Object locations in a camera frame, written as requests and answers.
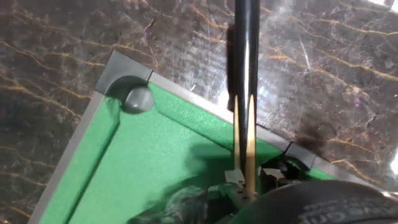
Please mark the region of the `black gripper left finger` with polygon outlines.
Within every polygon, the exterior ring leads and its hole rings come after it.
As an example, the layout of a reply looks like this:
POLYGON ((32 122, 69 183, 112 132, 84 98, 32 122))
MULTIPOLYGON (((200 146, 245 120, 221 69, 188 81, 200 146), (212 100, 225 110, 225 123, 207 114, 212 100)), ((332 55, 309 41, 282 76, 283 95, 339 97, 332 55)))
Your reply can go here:
POLYGON ((256 194, 244 187, 246 181, 240 169, 224 172, 225 184, 219 186, 221 198, 232 205, 235 211, 240 211, 253 203, 256 194))

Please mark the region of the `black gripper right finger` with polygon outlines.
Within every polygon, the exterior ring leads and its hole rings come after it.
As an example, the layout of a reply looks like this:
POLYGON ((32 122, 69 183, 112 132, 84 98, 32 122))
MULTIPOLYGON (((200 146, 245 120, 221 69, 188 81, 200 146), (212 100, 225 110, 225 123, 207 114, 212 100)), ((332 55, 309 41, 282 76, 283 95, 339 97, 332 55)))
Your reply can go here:
POLYGON ((274 190, 289 183, 279 169, 262 168, 260 170, 259 180, 262 190, 274 190))

